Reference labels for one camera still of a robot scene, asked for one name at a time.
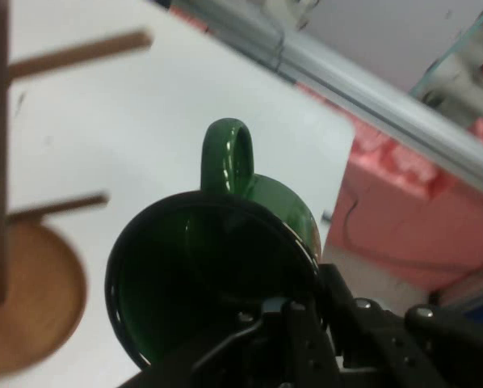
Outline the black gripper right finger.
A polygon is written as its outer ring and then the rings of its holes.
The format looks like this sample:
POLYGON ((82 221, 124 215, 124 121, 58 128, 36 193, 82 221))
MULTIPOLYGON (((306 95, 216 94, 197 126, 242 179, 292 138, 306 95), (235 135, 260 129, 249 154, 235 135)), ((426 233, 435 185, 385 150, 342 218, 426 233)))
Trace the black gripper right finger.
POLYGON ((483 325, 419 304, 404 317, 354 297, 333 264, 321 267, 335 347, 347 368, 376 368, 387 387, 483 387, 483 325))

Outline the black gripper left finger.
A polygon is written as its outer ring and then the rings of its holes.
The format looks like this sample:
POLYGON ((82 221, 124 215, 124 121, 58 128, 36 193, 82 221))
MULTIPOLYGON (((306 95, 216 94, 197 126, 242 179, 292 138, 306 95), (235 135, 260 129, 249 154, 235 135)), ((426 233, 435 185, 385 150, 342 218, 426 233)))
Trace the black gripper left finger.
POLYGON ((273 298, 192 367, 194 387, 341 387, 314 302, 273 298))

